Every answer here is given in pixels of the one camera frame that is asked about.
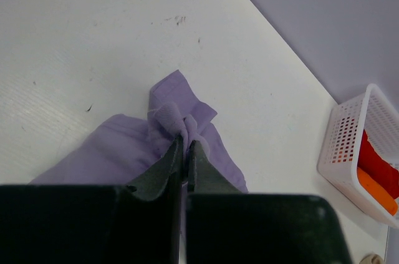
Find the white table surface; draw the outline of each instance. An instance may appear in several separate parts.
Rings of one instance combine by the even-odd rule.
[[[387,227],[316,171],[334,100],[249,0],[0,0],[0,34],[1,183],[30,181],[111,115],[146,117],[151,85],[180,69],[250,191],[321,195],[354,263],[384,255]]]

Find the perforated basket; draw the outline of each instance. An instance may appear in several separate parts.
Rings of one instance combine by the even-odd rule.
[[[378,86],[370,84],[366,93],[332,109],[318,171],[363,212],[399,228],[399,213],[396,217],[390,215],[358,181],[356,168],[363,129],[381,158],[398,168],[399,114]]]

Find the lavender towel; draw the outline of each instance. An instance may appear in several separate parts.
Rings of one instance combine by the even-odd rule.
[[[247,192],[244,175],[211,123],[216,114],[175,71],[151,88],[148,121],[122,114],[109,118],[80,148],[31,183],[126,184],[159,160],[180,134],[186,152],[193,140],[199,140],[215,168]]]

